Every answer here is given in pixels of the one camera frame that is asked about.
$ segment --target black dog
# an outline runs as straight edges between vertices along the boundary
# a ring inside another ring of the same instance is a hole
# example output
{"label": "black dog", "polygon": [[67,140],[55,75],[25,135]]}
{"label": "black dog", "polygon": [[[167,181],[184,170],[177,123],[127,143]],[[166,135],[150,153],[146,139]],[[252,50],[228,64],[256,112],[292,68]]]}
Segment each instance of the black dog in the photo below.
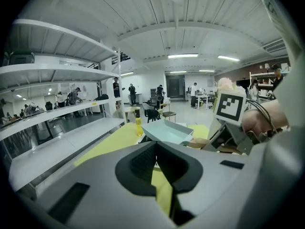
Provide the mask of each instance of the black dog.
{"label": "black dog", "polygon": [[157,110],[145,109],[144,114],[145,114],[146,117],[148,117],[147,123],[149,123],[150,120],[156,121],[156,120],[161,119],[160,115],[159,115],[159,112]]}

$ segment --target door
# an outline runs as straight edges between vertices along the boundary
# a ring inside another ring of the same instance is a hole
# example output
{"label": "door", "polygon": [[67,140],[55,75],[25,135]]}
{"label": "door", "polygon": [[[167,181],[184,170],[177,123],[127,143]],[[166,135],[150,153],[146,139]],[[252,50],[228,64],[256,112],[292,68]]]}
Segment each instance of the door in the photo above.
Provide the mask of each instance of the door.
{"label": "door", "polygon": [[169,89],[167,90],[169,97],[179,97],[179,78],[169,79]]}

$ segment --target white shelf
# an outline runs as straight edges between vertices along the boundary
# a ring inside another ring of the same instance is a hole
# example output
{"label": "white shelf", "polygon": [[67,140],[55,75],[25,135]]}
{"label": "white shelf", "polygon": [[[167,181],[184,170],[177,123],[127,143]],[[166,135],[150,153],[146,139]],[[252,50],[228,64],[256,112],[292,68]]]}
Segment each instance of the white shelf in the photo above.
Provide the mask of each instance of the white shelf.
{"label": "white shelf", "polygon": [[269,77],[269,76],[274,76],[274,72],[269,72],[269,73],[259,73],[259,74],[252,74],[252,76],[256,76],[256,77]]}
{"label": "white shelf", "polygon": [[119,100],[120,100],[119,98],[112,98],[112,99],[105,99],[105,100],[99,100],[99,101],[87,101],[87,102],[78,103],[78,104],[72,105],[72,106],[70,105],[70,106],[67,106],[64,108],[46,111],[44,113],[23,119],[15,124],[12,124],[6,128],[3,128],[2,130],[0,130],[0,141],[19,131],[29,128],[33,125],[37,125],[41,122],[53,119],[55,117],[58,117],[61,115],[66,115],[66,114],[72,113],[74,111],[89,108],[92,106],[107,104],[111,101],[119,101]]}
{"label": "white shelf", "polygon": [[13,159],[9,182],[14,191],[30,183],[54,165],[124,122],[102,118],[56,137]]}
{"label": "white shelf", "polygon": [[271,87],[273,85],[272,84],[258,84],[258,86],[269,86],[269,87]]}
{"label": "white shelf", "polygon": [[34,53],[72,57],[96,63],[118,55],[113,49],[78,32],[28,19],[17,19],[12,25],[10,52],[19,50],[19,45],[28,45],[28,50]]}
{"label": "white shelf", "polygon": [[0,94],[26,88],[54,83],[99,82],[119,77],[111,72],[80,66],[46,63],[26,63],[0,67]]}

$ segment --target ceiling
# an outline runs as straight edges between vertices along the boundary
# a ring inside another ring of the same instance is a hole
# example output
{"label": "ceiling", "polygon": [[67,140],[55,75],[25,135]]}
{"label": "ceiling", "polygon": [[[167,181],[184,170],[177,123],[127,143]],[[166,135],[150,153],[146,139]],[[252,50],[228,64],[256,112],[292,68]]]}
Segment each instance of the ceiling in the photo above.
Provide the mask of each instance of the ceiling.
{"label": "ceiling", "polygon": [[[120,47],[139,64],[165,70],[227,69],[243,63],[287,55],[267,52],[280,38],[261,0],[31,0],[19,19],[59,25],[108,47]],[[7,50],[66,55],[99,62],[97,48],[44,28],[15,27]],[[198,53],[198,58],[167,59]],[[219,55],[240,62],[218,59]]]}

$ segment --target black bag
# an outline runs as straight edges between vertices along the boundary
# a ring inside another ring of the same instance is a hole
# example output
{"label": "black bag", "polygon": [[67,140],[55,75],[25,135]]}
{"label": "black bag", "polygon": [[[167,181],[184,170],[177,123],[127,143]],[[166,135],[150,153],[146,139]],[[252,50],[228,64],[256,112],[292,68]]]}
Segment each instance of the black bag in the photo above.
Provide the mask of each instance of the black bag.
{"label": "black bag", "polygon": [[95,101],[109,99],[107,94],[102,94],[101,96],[95,98]]}

